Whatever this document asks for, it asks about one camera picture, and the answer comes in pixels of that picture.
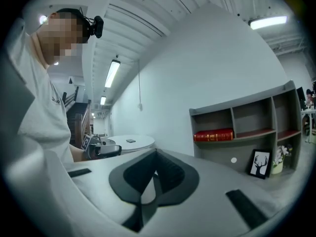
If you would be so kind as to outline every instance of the red book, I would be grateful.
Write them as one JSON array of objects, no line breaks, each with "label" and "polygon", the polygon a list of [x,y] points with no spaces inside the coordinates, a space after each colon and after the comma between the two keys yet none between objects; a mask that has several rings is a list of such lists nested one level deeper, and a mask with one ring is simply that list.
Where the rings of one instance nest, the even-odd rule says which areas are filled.
[{"label": "red book", "polygon": [[194,141],[224,141],[233,140],[234,131],[231,128],[200,131],[194,135]]}]

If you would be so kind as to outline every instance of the white flowers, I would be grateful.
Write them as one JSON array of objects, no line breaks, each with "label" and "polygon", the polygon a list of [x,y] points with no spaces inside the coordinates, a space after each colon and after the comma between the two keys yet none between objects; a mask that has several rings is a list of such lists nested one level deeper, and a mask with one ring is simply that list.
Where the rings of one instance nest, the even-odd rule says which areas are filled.
[{"label": "white flowers", "polygon": [[285,146],[279,146],[276,151],[276,158],[273,161],[273,165],[277,166],[279,163],[281,163],[287,154],[287,148]]}]

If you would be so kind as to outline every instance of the flower pot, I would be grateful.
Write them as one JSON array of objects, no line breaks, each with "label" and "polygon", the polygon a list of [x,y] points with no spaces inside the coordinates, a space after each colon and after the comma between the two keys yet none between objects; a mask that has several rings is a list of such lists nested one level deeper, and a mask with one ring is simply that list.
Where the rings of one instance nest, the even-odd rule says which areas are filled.
[{"label": "flower pot", "polygon": [[283,162],[280,162],[277,166],[275,166],[273,169],[272,169],[272,174],[275,175],[275,174],[279,174],[282,172],[282,169],[283,169]]}]

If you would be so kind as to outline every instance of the ear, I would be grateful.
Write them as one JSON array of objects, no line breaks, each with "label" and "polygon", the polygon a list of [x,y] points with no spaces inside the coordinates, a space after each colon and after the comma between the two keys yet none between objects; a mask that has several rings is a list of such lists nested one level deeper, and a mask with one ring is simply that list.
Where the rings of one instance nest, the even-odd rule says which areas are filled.
[{"label": "ear", "polygon": [[57,12],[53,12],[52,14],[50,14],[50,16],[48,17],[49,19],[50,18],[57,18]]}]

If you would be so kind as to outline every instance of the gray shelf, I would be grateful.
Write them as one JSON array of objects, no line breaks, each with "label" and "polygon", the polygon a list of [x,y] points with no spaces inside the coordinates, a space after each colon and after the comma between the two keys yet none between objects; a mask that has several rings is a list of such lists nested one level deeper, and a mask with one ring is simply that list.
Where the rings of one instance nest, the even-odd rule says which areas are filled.
[{"label": "gray shelf", "polygon": [[247,172],[254,149],[268,149],[275,158],[280,143],[293,146],[291,168],[300,153],[301,122],[293,81],[264,92],[213,106],[189,109],[192,134],[204,130],[233,128],[231,141],[194,142],[195,157]]}]

